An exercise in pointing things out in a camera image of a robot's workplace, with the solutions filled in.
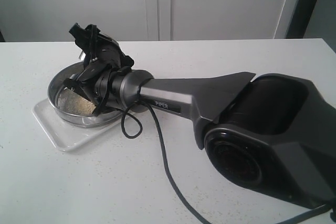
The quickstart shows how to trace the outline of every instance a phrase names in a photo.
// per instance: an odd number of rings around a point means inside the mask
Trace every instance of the black wire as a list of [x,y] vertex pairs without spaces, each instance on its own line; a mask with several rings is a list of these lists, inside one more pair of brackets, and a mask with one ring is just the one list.
[[[175,183],[174,179],[173,179],[173,176],[172,174],[170,173],[170,170],[169,170],[169,166],[168,166],[168,160],[167,160],[167,153],[166,153],[166,148],[165,148],[165,145],[164,145],[164,141],[163,141],[163,135],[162,135],[162,130],[161,130],[161,127],[160,127],[160,123],[159,123],[159,120],[158,120],[158,117],[156,116],[152,106],[146,102],[143,102],[143,101],[137,101],[133,104],[131,104],[130,106],[128,106],[126,108],[126,110],[122,110],[122,109],[116,109],[118,111],[121,111],[123,113],[122,115],[122,118],[121,118],[121,130],[122,130],[122,133],[127,137],[127,138],[130,138],[130,139],[134,139],[136,137],[138,137],[141,133],[142,133],[142,130],[143,130],[143,126],[142,126],[142,123],[132,114],[128,113],[130,111],[130,109],[133,107],[133,106],[136,106],[136,105],[143,105],[145,107],[148,108],[148,110],[151,112],[152,114],[152,117],[154,119],[154,122],[155,122],[155,126],[156,126],[156,129],[157,129],[157,133],[159,134],[159,140],[160,140],[160,145],[161,145],[161,151],[162,151],[162,158],[163,158],[163,166],[164,166],[164,170],[165,170],[165,173],[166,173],[166,176],[170,182],[170,184],[172,185],[176,195],[178,196],[178,198],[181,200],[181,202],[183,203],[183,205],[202,223],[202,224],[211,224],[211,222],[209,222],[208,220],[206,220],[202,215],[200,215],[190,204],[189,202],[184,198],[183,194],[181,193],[180,189],[178,188],[177,184]],[[126,116],[130,116],[131,118],[133,118],[137,124],[139,125],[140,127],[140,130],[139,132],[136,134],[136,135],[129,135],[126,130],[125,130],[125,118]],[[317,215],[320,215],[320,214],[323,214],[325,212],[328,212],[330,209],[332,209],[332,207],[330,205],[322,205],[318,208],[315,208],[313,210],[309,210],[307,212],[304,212],[300,215],[297,215],[293,218],[290,218],[288,220],[285,220],[285,221],[282,221],[282,222],[279,222],[277,224],[297,224],[297,223],[300,223],[302,221],[305,221],[307,219],[310,219],[312,217],[315,217]]]

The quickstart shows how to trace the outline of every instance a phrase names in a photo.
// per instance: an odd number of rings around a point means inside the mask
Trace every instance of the white tray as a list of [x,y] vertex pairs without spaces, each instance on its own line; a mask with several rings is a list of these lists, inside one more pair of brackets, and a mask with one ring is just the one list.
[[48,99],[37,103],[33,107],[33,114],[54,147],[63,152],[73,151],[112,127],[119,125],[121,118],[119,117],[114,122],[100,127],[77,127],[61,119]]

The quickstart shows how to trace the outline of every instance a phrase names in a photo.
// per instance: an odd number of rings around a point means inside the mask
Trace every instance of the white table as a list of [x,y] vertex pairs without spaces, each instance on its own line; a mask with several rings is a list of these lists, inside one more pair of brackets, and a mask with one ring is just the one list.
[[[336,106],[336,54],[321,39],[121,42],[157,78],[278,72],[314,81]],[[52,77],[78,61],[71,42],[0,43],[1,223],[199,223],[176,197],[149,113],[143,134],[119,127],[76,152],[57,151],[32,115]],[[240,188],[200,151],[192,123],[158,111],[172,175],[212,223],[275,223],[306,209]],[[329,214],[305,223],[331,223]]]

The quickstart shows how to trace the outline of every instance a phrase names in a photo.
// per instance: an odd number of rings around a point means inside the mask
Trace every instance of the stainless steel bowl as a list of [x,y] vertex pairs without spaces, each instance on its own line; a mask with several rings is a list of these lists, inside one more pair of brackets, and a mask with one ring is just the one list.
[[73,74],[77,74],[83,71],[83,63],[78,62],[73,64],[61,72],[59,72],[49,84],[48,87],[48,99],[51,105],[54,107],[56,113],[65,121],[72,123],[79,127],[95,127],[108,124],[118,117],[121,116],[119,111],[111,111],[107,113],[102,113],[99,116],[92,115],[80,115],[73,114],[62,109],[62,106],[59,104],[60,95],[66,90],[66,87],[63,85],[63,81],[66,78],[69,78]]

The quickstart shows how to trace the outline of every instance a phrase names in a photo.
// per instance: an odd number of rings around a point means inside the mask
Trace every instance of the cabinet door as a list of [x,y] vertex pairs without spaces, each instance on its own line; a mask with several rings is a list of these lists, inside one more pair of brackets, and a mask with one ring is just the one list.
[[171,0],[171,38],[284,37],[295,3],[296,0]]
[[68,30],[96,24],[116,40],[157,40],[156,0],[0,0],[7,41],[72,41]]

